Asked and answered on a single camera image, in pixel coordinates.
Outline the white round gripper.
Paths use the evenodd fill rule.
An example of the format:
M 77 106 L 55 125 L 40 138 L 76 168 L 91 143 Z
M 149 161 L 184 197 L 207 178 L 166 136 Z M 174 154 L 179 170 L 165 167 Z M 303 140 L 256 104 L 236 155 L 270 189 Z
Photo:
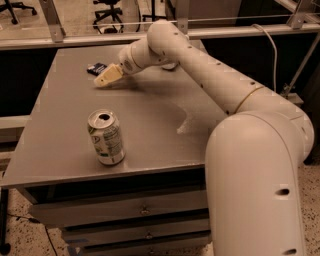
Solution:
M 130 45 L 125 46 L 118 54 L 120 66 L 114 63 L 109 64 L 94 79 L 94 84 L 97 87 L 104 87 L 122 78 L 123 72 L 127 75 L 138 73 L 140 67 L 135 63 L 131 50 L 132 48 Z

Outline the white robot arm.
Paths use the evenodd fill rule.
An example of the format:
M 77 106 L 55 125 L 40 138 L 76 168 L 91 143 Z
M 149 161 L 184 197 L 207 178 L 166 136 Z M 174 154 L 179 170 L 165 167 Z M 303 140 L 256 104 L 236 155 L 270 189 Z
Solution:
M 214 256 L 305 256 L 298 168 L 314 143 L 307 114 L 195 48 L 165 20 L 126 46 L 95 83 L 167 63 L 179 64 L 227 115 L 205 156 Z

